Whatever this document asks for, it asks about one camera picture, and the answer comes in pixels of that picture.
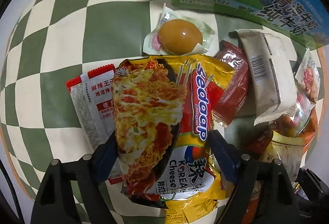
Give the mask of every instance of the sedaap logo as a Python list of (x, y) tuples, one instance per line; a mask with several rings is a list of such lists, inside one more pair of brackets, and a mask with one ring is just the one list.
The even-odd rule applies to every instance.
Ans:
[(210, 126), (210, 104), (207, 98), (206, 73), (201, 63), (192, 72), (193, 133), (205, 141)]

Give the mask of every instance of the food package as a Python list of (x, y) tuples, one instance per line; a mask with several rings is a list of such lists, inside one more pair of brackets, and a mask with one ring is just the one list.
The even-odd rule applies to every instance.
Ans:
[(279, 125), (279, 133), (287, 137), (298, 136), (310, 119), (310, 112), (315, 106), (307, 98), (306, 93), (302, 90), (302, 86), (297, 83), (297, 101), (296, 111), (293, 116), (282, 115), (275, 122)]
[[(87, 141), (95, 150), (105, 143), (115, 130), (113, 117), (113, 64), (99, 67), (66, 82), (75, 111)], [(111, 184), (121, 181), (117, 160), (109, 175)]]
[(215, 180), (207, 132), (212, 99), (234, 74), (206, 55), (125, 60), (113, 80), (122, 192), (132, 201), (187, 199)]
[(306, 49), (295, 78), (302, 86), (309, 100), (316, 104), (320, 89), (320, 75), (309, 49)]
[(227, 127), (233, 121), (243, 105), (248, 90), (248, 61), (239, 47), (228, 41), (221, 41), (224, 49), (215, 56), (216, 59), (229, 64), (235, 69), (232, 80), (221, 98), (212, 106), (217, 122)]
[(298, 135), (300, 138), (304, 139), (304, 148), (303, 154), (306, 153), (308, 148), (310, 147), (310, 143), (312, 142), (315, 132), (317, 130), (318, 122), (316, 116), (315, 108), (310, 112), (309, 121), (303, 131)]
[(254, 124), (272, 121), (295, 113), (297, 99), (290, 62), (282, 40), (263, 30), (240, 29), (250, 67), (256, 98)]
[(271, 163), (278, 158), (282, 161), (289, 179), (295, 181), (303, 157), (304, 138), (285, 137), (273, 131), (271, 143), (260, 157), (259, 161)]
[(191, 223), (213, 211), (218, 205), (217, 200), (225, 199), (225, 190), (220, 174), (213, 165), (209, 164), (209, 168), (215, 176), (211, 187), (188, 199), (167, 201), (168, 209), (166, 209), (165, 224)]
[[(143, 52), (163, 55), (203, 54), (208, 52), (214, 34), (215, 31), (206, 23), (181, 16), (164, 4), (159, 24), (144, 39)], [(161, 42), (168, 43), (171, 52)]]
[[(259, 157), (262, 153), (264, 153), (268, 145), (271, 143), (271, 140), (273, 138), (273, 131), (276, 131), (279, 134), (285, 134), (286, 132), (286, 129), (283, 127), (283, 124), (278, 123), (279, 120), (282, 121), (282, 119), (279, 118), (274, 123), (269, 124), (269, 127), (262, 133), (262, 135), (259, 136), (255, 141), (247, 145), (245, 147), (245, 150), (247, 150), (251, 154), (254, 154), (255, 157)], [(314, 138), (315, 132), (317, 130), (317, 125), (318, 123), (316, 110), (315, 108), (313, 108), (310, 112), (310, 116), (307, 120), (307, 123), (305, 124), (305, 127), (298, 134), (298, 137), (304, 139), (303, 154), (306, 153), (307, 149), (310, 147), (310, 142)]]

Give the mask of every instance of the red and white sachet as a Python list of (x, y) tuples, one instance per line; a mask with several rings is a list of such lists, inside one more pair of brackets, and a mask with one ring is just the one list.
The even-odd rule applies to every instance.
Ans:
[[(116, 69), (105, 65), (66, 82), (81, 127), (90, 147), (95, 150), (115, 131), (112, 81)], [(111, 184), (121, 181), (118, 160), (109, 175)]]

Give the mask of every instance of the sedaap noodle packet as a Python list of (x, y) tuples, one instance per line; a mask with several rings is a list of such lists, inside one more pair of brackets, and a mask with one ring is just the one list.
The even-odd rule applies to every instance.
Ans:
[(188, 199), (212, 186), (220, 175), (209, 163), (210, 103), (233, 74), (229, 65), (199, 54), (151, 55), (119, 65), (113, 101), (122, 193), (167, 208), (166, 200)]

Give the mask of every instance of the noodle picture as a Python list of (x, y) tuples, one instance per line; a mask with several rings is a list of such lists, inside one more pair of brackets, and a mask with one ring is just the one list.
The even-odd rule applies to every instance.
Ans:
[(138, 193), (140, 181), (142, 192), (154, 184), (153, 168), (173, 143), (173, 126), (183, 116), (186, 86), (176, 84), (168, 69), (156, 59), (127, 61), (114, 77), (116, 141), (123, 179), (134, 186), (131, 194)]

